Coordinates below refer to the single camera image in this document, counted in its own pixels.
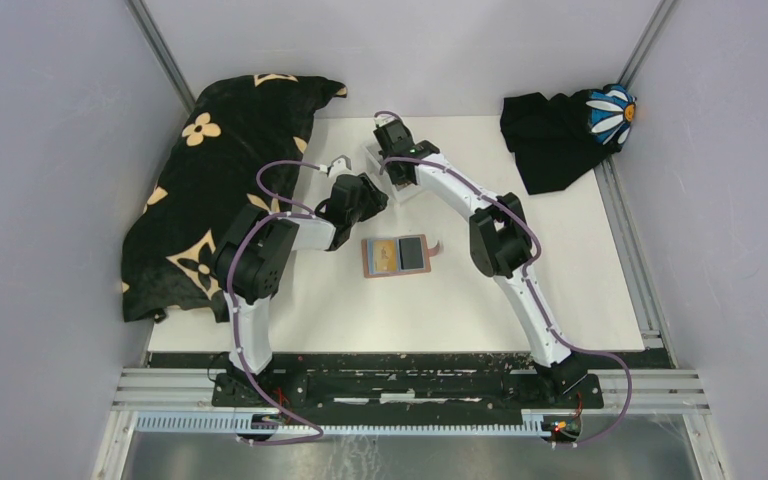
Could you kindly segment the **tan leather card holder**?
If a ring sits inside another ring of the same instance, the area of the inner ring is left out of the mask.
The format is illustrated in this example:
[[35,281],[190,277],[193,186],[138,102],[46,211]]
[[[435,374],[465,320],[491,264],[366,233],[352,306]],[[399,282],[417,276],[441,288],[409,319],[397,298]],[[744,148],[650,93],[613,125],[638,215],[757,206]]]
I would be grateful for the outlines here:
[[429,273],[443,243],[430,245],[425,234],[418,234],[367,238],[361,248],[364,277],[371,279]]

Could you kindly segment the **orange credit card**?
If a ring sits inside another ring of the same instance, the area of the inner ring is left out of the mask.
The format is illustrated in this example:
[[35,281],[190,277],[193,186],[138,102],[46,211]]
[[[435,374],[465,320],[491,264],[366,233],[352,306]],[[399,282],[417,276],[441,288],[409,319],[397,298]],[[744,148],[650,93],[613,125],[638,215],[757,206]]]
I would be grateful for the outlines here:
[[397,241],[374,239],[367,242],[368,271],[373,276],[396,273],[399,269]]

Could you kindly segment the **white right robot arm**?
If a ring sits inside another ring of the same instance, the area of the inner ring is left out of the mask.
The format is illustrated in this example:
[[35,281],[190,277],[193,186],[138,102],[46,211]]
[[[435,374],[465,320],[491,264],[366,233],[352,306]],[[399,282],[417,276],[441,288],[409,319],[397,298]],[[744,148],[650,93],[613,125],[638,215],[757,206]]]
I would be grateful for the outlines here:
[[498,195],[474,183],[437,146],[415,141],[399,118],[378,120],[373,134],[382,157],[380,171],[393,185],[430,192],[467,221],[473,264],[503,291],[526,334],[540,375],[540,400],[551,408],[566,406],[577,396],[587,370],[567,345],[540,290],[533,264],[542,246],[526,223],[519,197]]

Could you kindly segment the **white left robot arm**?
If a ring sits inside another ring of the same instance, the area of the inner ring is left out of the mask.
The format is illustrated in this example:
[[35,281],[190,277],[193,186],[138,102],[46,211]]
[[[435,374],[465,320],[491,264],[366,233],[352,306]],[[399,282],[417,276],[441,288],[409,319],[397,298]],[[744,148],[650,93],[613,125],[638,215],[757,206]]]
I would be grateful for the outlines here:
[[383,212],[388,196],[366,174],[343,174],[311,213],[272,213],[245,206],[218,243],[211,267],[232,326],[231,362],[240,375],[236,392],[251,406],[267,404],[274,379],[262,371],[273,358],[270,303],[292,253],[334,251],[352,228]]

